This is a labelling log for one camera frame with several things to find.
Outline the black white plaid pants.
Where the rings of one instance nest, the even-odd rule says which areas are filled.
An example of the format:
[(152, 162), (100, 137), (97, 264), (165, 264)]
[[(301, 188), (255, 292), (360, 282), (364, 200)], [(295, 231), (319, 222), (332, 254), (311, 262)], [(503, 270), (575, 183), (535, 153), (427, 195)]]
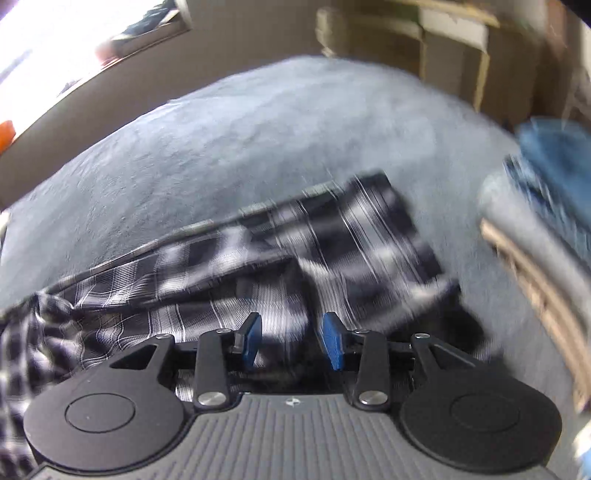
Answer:
[(154, 335), (190, 342), (259, 313), (263, 345), (238, 382), (286, 392), (320, 385), (328, 312), (394, 341), (424, 331), (477, 353), (485, 334), (460, 297), (383, 173), (184, 228), (2, 313), (1, 474), (33, 469), (23, 418), (35, 397)]

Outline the grey bed blanket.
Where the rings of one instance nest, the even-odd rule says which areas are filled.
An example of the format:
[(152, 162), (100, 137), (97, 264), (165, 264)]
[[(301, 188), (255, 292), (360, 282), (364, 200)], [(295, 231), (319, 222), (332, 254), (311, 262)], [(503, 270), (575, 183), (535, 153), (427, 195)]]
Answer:
[(549, 466), (570, 478), (585, 423), (570, 372), (480, 233), (483, 183), (505, 174), (518, 150), (482, 115), (388, 67), (298, 57), (231, 76), (125, 125), (9, 208), (1, 315), (184, 228), (383, 173), (484, 331), (480, 350), (467, 353), (559, 409)]

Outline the folded grey garment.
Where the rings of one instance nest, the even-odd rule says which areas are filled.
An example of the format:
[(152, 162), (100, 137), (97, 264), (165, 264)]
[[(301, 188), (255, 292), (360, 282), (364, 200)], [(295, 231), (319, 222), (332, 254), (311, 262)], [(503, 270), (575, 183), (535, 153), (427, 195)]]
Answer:
[(502, 172), (478, 196), (480, 232), (513, 273), (574, 380), (578, 412), (590, 409), (590, 272)]

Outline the orange box on windowsill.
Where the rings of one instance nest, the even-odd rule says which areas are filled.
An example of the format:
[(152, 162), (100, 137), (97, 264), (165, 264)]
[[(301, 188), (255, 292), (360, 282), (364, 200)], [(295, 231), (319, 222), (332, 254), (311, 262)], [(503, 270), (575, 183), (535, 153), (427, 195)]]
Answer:
[(6, 120), (0, 123), (0, 153), (11, 146), (16, 136), (13, 122)]

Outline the light wooden desk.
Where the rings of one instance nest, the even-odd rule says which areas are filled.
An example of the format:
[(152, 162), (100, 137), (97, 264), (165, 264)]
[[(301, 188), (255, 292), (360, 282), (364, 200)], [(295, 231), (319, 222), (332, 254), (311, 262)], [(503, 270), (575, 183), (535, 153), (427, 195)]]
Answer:
[(538, 35), (473, 1), (346, 1), (349, 54), (404, 70), (512, 128), (532, 112)]

